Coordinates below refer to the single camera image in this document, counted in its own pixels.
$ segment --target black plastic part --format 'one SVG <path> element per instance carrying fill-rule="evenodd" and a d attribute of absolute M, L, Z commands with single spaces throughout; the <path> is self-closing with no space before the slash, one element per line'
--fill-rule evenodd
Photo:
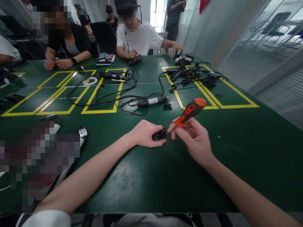
<path fill-rule="evenodd" d="M 5 98 L 7 100 L 9 100 L 10 102 L 17 102 L 17 101 L 24 99 L 25 96 L 21 96 L 21 95 L 14 94 L 14 93 L 9 93 L 5 96 Z"/>
<path fill-rule="evenodd" d="M 78 72 L 84 71 L 86 70 L 83 66 L 81 66 L 80 68 L 77 69 Z"/>
<path fill-rule="evenodd" d="M 173 84 L 171 87 L 170 87 L 170 90 L 176 90 L 177 89 L 177 85 Z"/>
<path fill-rule="evenodd" d="M 152 136 L 152 139 L 154 141 L 158 141 L 158 140 L 162 140 L 162 139 L 165 139 L 166 138 L 166 129 L 162 129 L 161 131 L 159 131 L 157 134 L 154 134 Z"/>
<path fill-rule="evenodd" d="M 162 140 L 166 138 L 166 129 L 163 128 L 160 132 L 157 134 L 158 140 Z"/>
<path fill-rule="evenodd" d="M 169 102 L 166 102 L 166 103 L 164 104 L 164 107 L 165 107 L 165 108 L 172 108 L 172 107 L 171 107 L 171 104 L 170 104 Z"/>

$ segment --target smartwatch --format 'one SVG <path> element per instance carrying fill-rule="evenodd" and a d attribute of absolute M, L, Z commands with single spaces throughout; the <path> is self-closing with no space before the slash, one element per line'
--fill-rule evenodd
<path fill-rule="evenodd" d="M 70 58 L 70 59 L 72 60 L 72 62 L 74 63 L 74 65 L 78 64 L 78 62 L 76 61 L 76 59 L 74 59 L 74 58 Z"/>

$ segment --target cell phone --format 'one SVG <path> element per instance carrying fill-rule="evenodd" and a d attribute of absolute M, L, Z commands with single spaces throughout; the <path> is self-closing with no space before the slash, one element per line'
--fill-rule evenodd
<path fill-rule="evenodd" d="M 99 60 L 105 59 L 105 56 L 106 56 L 106 52 L 101 53 L 101 54 L 99 55 Z"/>
<path fill-rule="evenodd" d="M 106 60 L 106 61 L 110 61 L 110 60 L 113 59 L 113 57 L 114 57 L 113 54 L 107 55 L 107 56 L 105 57 L 105 60 Z"/>
<path fill-rule="evenodd" d="M 97 61 L 96 62 L 96 66 L 111 66 L 111 62 L 110 61 Z"/>

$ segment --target screwdriver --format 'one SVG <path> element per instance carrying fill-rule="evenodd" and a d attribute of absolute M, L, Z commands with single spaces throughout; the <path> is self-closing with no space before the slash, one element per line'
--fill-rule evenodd
<path fill-rule="evenodd" d="M 186 108 L 185 108 L 183 114 L 181 115 L 181 117 L 178 120 L 176 120 L 175 128 L 176 127 L 183 127 L 185 122 L 187 122 L 192 117 L 195 117 L 199 113 L 201 113 L 201 111 L 204 109 L 205 106 L 206 106 L 206 101 L 203 98 L 195 98 L 192 102 L 190 102 L 186 106 Z"/>
<path fill-rule="evenodd" d="M 168 99 L 171 99 L 172 97 L 158 97 L 158 98 L 152 98 L 152 99 L 147 99 L 144 101 L 140 101 L 137 102 L 133 106 L 138 106 L 138 107 L 147 107 L 147 106 L 151 106 L 151 105 L 155 105 L 155 104 L 159 104 L 159 103 L 163 103 L 165 101 L 167 101 Z"/>

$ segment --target cord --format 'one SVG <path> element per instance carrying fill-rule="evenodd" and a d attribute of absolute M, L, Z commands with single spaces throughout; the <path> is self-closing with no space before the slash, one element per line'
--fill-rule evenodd
<path fill-rule="evenodd" d="M 133 115 L 138 115 L 138 116 L 143 116 L 143 115 L 147 114 L 147 113 L 148 113 L 148 108 L 147 108 L 147 107 L 146 107 L 146 112 L 143 113 L 143 114 L 139 114 L 139 113 L 134 113 L 134 112 L 127 111 L 127 110 L 123 109 L 123 107 L 126 106 L 126 105 L 129 105 L 129 106 L 131 107 L 130 103 L 135 102 L 135 101 L 138 101 L 138 102 L 139 102 L 139 101 L 142 100 L 142 99 L 143 99 L 143 100 L 146 100 L 146 99 L 149 99 L 151 96 L 154 96 L 154 95 L 158 95 L 158 97 L 162 97 L 162 96 L 164 95 L 164 87 L 163 87 L 163 84 L 162 84 L 162 81 L 161 81 L 160 77 L 161 77 L 161 75 L 165 74 L 166 72 L 163 72 L 163 73 L 161 73 L 161 74 L 159 75 L 159 82 L 160 82 L 160 86 L 161 86 L 161 89 L 162 89 L 162 93 L 156 92 L 156 93 L 153 93 L 153 94 L 151 94 L 151 95 L 149 95 L 149 96 L 136 96 L 136 95 L 121 96 L 121 95 L 127 93 L 128 91 L 131 91 L 132 89 L 134 89 L 134 88 L 137 86 L 137 79 L 134 77 L 134 70 L 133 70 L 133 69 L 130 68 L 130 69 L 128 69 L 126 72 L 121 72 L 121 73 L 118 73 L 117 75 L 123 74 L 123 73 L 125 73 L 126 75 L 128 75 L 127 78 L 125 79 L 126 81 L 130 81 L 130 80 L 132 80 L 132 79 L 134 80 L 134 84 L 133 84 L 133 86 L 131 86 L 130 88 L 123 89 L 123 90 L 117 91 L 117 92 L 113 92 L 113 93 L 104 95 L 104 96 L 102 96 L 101 98 L 98 98 L 99 91 L 100 91 L 100 89 L 101 89 L 102 87 L 104 87 L 104 86 L 107 85 L 107 84 L 117 84 L 117 83 L 120 83 L 120 82 L 106 82 L 106 83 L 101 84 L 101 86 L 98 88 L 98 90 L 97 90 L 97 92 L 96 92 L 96 96 L 95 96 L 95 102 L 96 102 L 95 104 L 88 104 L 88 105 L 87 105 L 87 104 L 74 103 L 74 102 L 71 100 L 71 94 L 78 88 L 78 86 L 79 86 L 83 81 L 86 81 L 86 80 L 88 80 L 91 76 L 93 76 L 93 75 L 91 75 L 90 77 L 88 77 L 88 78 L 84 79 L 83 81 L 81 81 L 78 85 L 76 85 L 76 86 L 73 88 L 73 90 L 71 90 L 71 91 L 69 92 L 69 94 L 68 94 L 68 101 L 69 101 L 71 104 L 73 104 L 73 105 L 82 106 L 82 107 L 83 107 L 83 106 L 100 106 L 100 105 L 104 105 L 104 104 L 108 104 L 108 103 L 112 103 L 112 102 L 116 105 L 116 101 L 118 101 L 118 100 L 122 100 L 122 99 L 125 99 L 125 98 L 131 98 L 131 99 L 128 100 L 127 102 L 122 103 L 122 105 L 120 105 L 120 106 L 116 105 L 116 106 L 117 106 L 118 108 L 120 108 L 122 112 L 125 112 L 125 113 L 129 113 L 129 114 L 133 114 Z M 110 96 L 110 95 L 116 95 L 116 97 L 115 97 L 114 99 L 112 99 L 112 100 L 100 102 L 102 99 L 104 99 L 105 97 L 108 97 L 108 96 Z"/>

